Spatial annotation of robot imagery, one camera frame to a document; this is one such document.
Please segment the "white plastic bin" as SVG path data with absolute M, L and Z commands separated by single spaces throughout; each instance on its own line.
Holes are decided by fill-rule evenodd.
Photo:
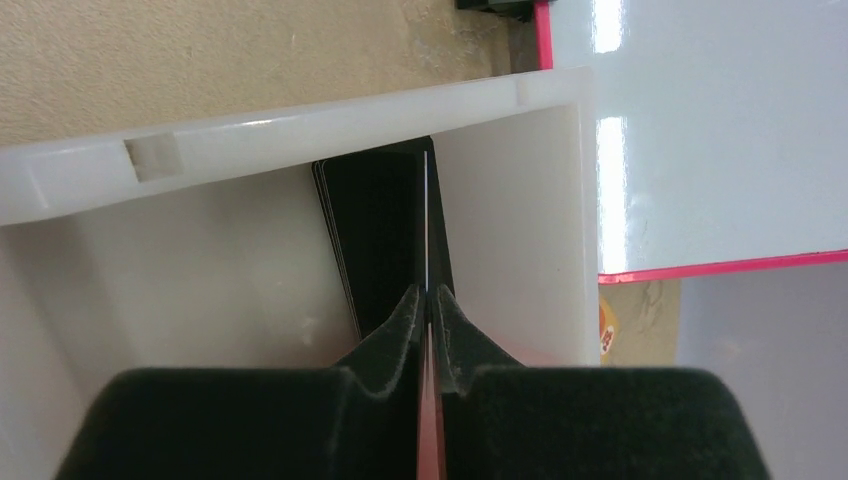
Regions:
M 418 137 L 465 315 L 525 364 L 597 364 L 593 100 L 556 69 L 3 149 L 2 477 L 51 478 L 122 371 L 351 350 L 311 164 Z

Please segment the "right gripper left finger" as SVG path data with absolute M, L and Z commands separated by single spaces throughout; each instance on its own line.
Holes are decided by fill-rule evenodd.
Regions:
M 139 368 L 89 408 L 60 479 L 412 479 L 424 294 L 323 368 Z

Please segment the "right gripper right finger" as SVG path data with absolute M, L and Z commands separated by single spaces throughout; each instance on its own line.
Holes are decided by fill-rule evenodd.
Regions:
M 766 479 L 730 389 L 686 368 L 531 367 L 430 294 L 448 479 Z

